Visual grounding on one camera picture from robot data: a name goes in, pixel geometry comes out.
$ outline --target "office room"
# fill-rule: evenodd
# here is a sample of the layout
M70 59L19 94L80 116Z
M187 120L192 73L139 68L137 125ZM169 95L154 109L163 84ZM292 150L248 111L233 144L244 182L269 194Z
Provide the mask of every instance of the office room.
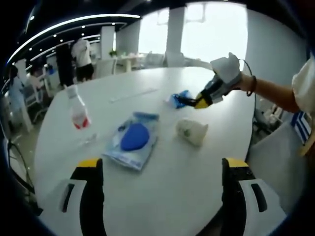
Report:
M268 4L24 3L3 55L1 126L35 228L295 229L286 222L314 176L312 17L302 14L314 6Z

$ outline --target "black pants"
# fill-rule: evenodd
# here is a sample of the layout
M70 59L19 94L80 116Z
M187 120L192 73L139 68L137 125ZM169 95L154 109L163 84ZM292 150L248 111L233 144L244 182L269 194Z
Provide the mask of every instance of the black pants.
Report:
M94 73L92 64L87 64L82 67L77 67L77 80L82 82L83 79L91 79Z

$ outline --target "white shirt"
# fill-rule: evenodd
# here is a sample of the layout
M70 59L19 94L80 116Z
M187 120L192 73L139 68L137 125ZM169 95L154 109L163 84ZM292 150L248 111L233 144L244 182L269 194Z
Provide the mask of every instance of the white shirt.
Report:
M310 114L312 118L310 137L301 149L301 155L304 156L315 142L315 59L313 55L300 72L293 76L292 88L296 104L301 111Z
M90 43L87 40L80 38L73 45L71 54L72 57L76 58L77 67L82 67L92 63L90 58Z

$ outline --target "black wristband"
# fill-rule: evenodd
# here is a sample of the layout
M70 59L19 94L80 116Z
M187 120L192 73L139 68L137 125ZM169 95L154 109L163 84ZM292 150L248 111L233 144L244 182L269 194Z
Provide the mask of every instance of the black wristband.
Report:
M257 86L257 78L256 76L252 76L252 86L251 86L251 90L246 92L247 97L251 96L251 94L253 92L255 92L256 90L256 86Z

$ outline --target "blue striped object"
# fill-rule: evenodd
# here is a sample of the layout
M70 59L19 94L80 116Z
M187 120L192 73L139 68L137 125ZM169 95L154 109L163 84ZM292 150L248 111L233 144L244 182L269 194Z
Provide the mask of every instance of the blue striped object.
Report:
M299 135L303 143L309 138L311 127L306 120L307 114L305 112L298 112L293 115L291 125Z

